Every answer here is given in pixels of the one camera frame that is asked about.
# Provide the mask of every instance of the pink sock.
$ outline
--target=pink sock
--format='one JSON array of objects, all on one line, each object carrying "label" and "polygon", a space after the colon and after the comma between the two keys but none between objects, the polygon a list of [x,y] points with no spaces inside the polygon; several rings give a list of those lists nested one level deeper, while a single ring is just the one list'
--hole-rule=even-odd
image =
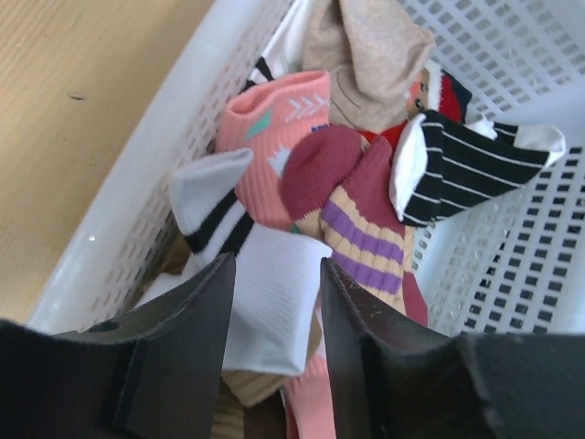
[{"label": "pink sock", "polygon": [[216,150],[254,152],[236,195],[264,226],[289,230],[293,224],[281,201],[280,177],[291,150],[329,123],[330,84],[324,70],[283,76],[232,99],[221,114]]},{"label": "pink sock", "polygon": [[315,355],[304,374],[284,384],[287,439],[335,439],[327,360]]}]

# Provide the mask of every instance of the white plastic basket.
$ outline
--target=white plastic basket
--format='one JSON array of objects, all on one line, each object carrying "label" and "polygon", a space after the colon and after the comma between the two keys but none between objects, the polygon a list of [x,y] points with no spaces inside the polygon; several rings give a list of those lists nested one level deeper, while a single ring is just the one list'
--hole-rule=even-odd
[{"label": "white plastic basket", "polygon": [[[216,0],[101,188],[29,325],[84,329],[123,310],[174,232],[170,170],[204,154],[291,0]],[[402,0],[434,31],[434,58],[474,96],[470,111],[551,123],[571,153],[531,187],[417,234],[431,325],[461,331],[585,330],[585,4]]]}]

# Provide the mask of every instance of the purple stripe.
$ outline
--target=purple stripe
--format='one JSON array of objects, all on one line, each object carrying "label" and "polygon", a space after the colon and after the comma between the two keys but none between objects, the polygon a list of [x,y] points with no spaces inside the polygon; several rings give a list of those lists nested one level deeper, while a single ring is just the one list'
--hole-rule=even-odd
[{"label": "purple stripe", "polygon": [[375,256],[384,256],[387,259],[394,260],[399,264],[404,262],[404,251],[394,242],[384,241],[368,235],[356,227],[342,209],[333,201],[329,200],[321,212],[321,219],[339,233],[342,237],[357,246],[361,251],[366,251]]},{"label": "purple stripe", "polygon": [[392,273],[384,273],[363,263],[355,262],[340,252],[333,252],[333,259],[346,270],[356,282],[366,288],[376,288],[392,295],[399,292],[401,280]]}]

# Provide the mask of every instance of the wood grain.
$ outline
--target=wood grain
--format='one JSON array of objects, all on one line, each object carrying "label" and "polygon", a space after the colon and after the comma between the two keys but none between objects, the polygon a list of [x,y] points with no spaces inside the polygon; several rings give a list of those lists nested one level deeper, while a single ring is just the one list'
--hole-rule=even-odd
[{"label": "wood grain", "polygon": [[1,317],[28,318],[212,1],[0,0]]}]

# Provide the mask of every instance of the wooden table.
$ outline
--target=wooden table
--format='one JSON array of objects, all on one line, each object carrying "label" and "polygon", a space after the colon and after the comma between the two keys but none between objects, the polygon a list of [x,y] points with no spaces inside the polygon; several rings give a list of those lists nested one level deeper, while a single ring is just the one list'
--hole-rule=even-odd
[{"label": "wooden table", "polygon": [[0,317],[25,321],[213,0],[0,0]]}]

